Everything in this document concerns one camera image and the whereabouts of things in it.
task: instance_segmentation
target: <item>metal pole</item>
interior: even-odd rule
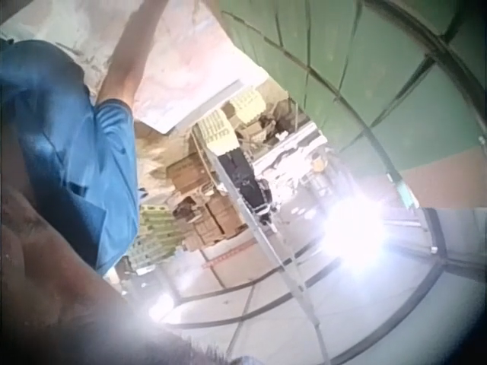
[[[315,330],[317,331],[317,339],[318,339],[321,353],[323,355],[323,363],[325,365],[330,365],[331,363],[329,360],[328,352],[326,351],[325,343],[323,340],[323,334],[320,331],[320,320],[318,319],[316,313],[314,312],[313,304],[306,299],[303,288],[301,288],[299,284],[296,283],[296,281],[293,280],[292,276],[290,276],[290,274],[287,272],[286,267],[284,266],[281,259],[279,258],[279,255],[272,247],[271,243],[267,239],[264,232],[260,229],[259,224],[254,219],[253,214],[250,213],[249,209],[247,208],[247,205],[245,204],[244,200],[242,199],[235,185],[232,183],[230,177],[225,172],[223,166],[220,164],[218,158],[206,147],[205,147],[205,152],[208,156],[208,160],[210,164],[215,168],[215,171],[218,174],[218,177],[220,178],[220,182],[226,188],[229,196],[233,199],[233,201],[237,203],[239,211],[242,214],[243,219],[247,223],[247,226],[252,230],[253,235],[256,238],[256,241],[259,243],[260,247],[267,255],[269,260],[271,260],[272,262],[277,264],[278,267],[280,267],[282,279],[286,283],[292,296],[296,299],[299,306],[302,308],[307,318],[310,320]]]

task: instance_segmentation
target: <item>man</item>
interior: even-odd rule
[[[61,50],[0,45],[2,364],[228,363],[137,318],[101,277],[138,229],[131,108],[166,4],[131,17],[95,106]]]

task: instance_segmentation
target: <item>blue short-sleeve shirt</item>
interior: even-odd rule
[[[0,87],[2,122],[16,132],[38,211],[104,275],[138,229],[130,108],[93,106],[81,67],[36,40],[2,47]]]

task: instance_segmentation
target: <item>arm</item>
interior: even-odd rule
[[[132,108],[144,74],[156,27],[169,0],[144,0],[132,14],[112,54],[97,104],[118,99]]]

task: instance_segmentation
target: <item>blue shirt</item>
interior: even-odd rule
[[[132,112],[93,106],[82,68],[50,43],[0,50],[2,122],[17,132],[37,210],[104,275],[138,229]]]

